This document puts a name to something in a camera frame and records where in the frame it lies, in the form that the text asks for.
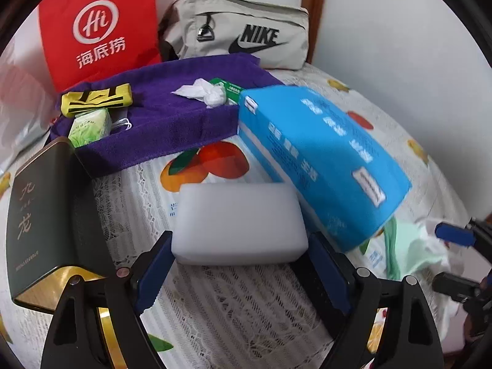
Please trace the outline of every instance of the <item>red paper bag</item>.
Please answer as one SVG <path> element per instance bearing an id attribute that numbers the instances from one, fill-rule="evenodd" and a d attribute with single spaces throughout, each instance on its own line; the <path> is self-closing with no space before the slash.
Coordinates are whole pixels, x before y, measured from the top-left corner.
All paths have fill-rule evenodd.
<path id="1" fill-rule="evenodd" d="M 43 0 L 39 26 L 57 91 L 161 61 L 156 0 Z"/>

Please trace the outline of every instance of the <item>crumpled tissue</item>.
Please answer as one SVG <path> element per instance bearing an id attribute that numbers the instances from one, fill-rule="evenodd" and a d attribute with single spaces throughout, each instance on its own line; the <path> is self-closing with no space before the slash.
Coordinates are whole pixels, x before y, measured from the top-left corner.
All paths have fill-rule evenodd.
<path id="1" fill-rule="evenodd" d="M 207 108 L 215 108 L 227 102 L 223 85 L 213 85 L 202 78 L 195 80 L 192 86 L 181 86 L 178 90 L 172 91 L 172 93 L 202 101 L 207 105 Z"/>

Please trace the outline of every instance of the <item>nike swoosh logo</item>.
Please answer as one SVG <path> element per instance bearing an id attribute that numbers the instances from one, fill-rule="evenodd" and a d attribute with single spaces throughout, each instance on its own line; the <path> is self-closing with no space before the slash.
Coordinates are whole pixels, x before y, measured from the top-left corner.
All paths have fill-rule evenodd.
<path id="1" fill-rule="evenodd" d="M 287 43 L 287 42 L 284 42 L 284 43 L 265 44 L 265 45 L 257 46 L 257 47 L 241 47 L 238 44 L 238 40 L 239 40 L 239 36 L 229 46 L 229 54 L 233 54 L 233 53 L 253 54 L 253 53 L 257 53 L 258 51 L 266 50 L 266 49 L 269 49 L 269 48 L 275 47 L 275 46 L 281 46 L 282 44 Z"/>

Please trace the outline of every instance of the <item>green card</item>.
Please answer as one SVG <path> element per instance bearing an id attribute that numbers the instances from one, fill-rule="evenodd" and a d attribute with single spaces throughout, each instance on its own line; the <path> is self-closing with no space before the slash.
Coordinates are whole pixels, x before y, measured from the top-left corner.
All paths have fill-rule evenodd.
<path id="1" fill-rule="evenodd" d="M 210 83 L 213 85 L 218 85 L 219 83 L 221 83 L 225 88 L 225 94 L 227 95 L 227 100 L 229 100 L 229 104 L 238 104 L 239 94 L 244 90 L 242 87 L 220 79 L 219 77 L 213 78 Z"/>

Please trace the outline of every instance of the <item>white sponge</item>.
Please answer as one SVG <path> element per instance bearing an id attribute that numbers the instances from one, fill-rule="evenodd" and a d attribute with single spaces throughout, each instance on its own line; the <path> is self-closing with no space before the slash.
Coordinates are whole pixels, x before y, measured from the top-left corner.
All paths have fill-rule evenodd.
<path id="1" fill-rule="evenodd" d="M 308 249 L 294 188 L 286 183 L 183 184 L 171 250 L 188 265 L 292 262 Z"/>

